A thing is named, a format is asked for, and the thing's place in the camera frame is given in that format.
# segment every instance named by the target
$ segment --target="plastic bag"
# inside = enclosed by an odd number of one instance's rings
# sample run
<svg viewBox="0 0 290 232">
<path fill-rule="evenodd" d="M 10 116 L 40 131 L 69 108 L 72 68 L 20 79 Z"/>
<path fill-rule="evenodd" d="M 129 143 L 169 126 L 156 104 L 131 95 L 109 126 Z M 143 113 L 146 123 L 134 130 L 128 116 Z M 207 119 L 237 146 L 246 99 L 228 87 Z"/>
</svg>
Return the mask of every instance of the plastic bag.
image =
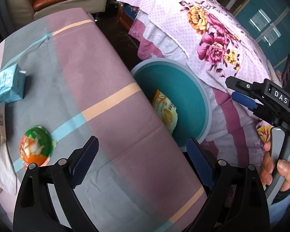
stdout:
<svg viewBox="0 0 290 232">
<path fill-rule="evenodd" d="M 157 90 L 152 106 L 169 133 L 172 134 L 177 124 L 177 112 L 174 104 L 161 91 Z"/>
</svg>

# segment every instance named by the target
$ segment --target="plastic basin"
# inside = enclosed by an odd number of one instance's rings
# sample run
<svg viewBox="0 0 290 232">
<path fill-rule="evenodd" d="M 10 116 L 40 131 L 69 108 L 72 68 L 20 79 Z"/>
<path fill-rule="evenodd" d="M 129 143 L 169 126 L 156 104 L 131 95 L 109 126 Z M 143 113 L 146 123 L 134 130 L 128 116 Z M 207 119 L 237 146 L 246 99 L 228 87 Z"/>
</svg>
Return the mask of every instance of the plastic basin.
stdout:
<svg viewBox="0 0 290 232">
<path fill-rule="evenodd" d="M 166 58 L 152 58 L 135 66 L 131 74 L 150 102 L 158 89 L 176 106 L 178 120 L 172 136 L 182 151 L 186 151 L 189 137 L 199 143 L 205 139 L 212 121 L 211 105 L 189 67 Z"/>
</svg>

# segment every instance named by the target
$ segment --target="yellow flower pattern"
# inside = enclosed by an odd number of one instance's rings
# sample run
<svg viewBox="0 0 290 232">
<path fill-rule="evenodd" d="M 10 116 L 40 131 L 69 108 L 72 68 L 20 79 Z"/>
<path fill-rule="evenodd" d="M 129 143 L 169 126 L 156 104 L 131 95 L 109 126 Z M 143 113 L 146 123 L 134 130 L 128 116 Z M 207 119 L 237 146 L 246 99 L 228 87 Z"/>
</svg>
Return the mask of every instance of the yellow flower pattern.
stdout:
<svg viewBox="0 0 290 232">
<path fill-rule="evenodd" d="M 259 128 L 257 128 L 257 133 L 260 136 L 260 139 L 263 143 L 266 143 L 271 138 L 271 128 L 273 126 L 271 125 L 262 125 Z"/>
<path fill-rule="evenodd" d="M 229 64 L 236 65 L 237 63 L 236 51 L 231 50 L 229 54 L 226 53 L 224 55 L 224 60 Z"/>
<path fill-rule="evenodd" d="M 191 27 L 197 30 L 197 33 L 203 35 L 207 28 L 207 19 L 204 11 L 198 6 L 192 6 L 187 13 Z"/>
</svg>

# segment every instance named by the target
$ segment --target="blue carton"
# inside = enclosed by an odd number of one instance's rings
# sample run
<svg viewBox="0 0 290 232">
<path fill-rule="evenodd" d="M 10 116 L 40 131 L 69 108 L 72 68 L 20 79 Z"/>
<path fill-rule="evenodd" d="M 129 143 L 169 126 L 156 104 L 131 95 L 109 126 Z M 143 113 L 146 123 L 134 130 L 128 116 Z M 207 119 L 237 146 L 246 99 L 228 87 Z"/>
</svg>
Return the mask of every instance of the blue carton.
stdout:
<svg viewBox="0 0 290 232">
<path fill-rule="evenodd" d="M 26 75 L 14 64 L 0 72 L 0 103 L 11 103 L 24 96 Z"/>
</svg>

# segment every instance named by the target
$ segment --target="white sofa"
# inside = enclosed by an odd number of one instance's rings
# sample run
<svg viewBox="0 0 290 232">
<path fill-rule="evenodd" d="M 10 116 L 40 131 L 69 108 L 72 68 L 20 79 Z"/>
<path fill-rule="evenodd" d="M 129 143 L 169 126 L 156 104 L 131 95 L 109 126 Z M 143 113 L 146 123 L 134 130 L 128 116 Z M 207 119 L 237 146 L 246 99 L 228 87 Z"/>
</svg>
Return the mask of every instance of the white sofa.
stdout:
<svg viewBox="0 0 290 232">
<path fill-rule="evenodd" d="M 104 12 L 107 0 L 66 0 L 35 12 L 32 8 L 33 0 L 6 0 L 12 23 L 16 29 L 49 14 L 70 9 L 83 8 L 88 13 Z"/>
</svg>

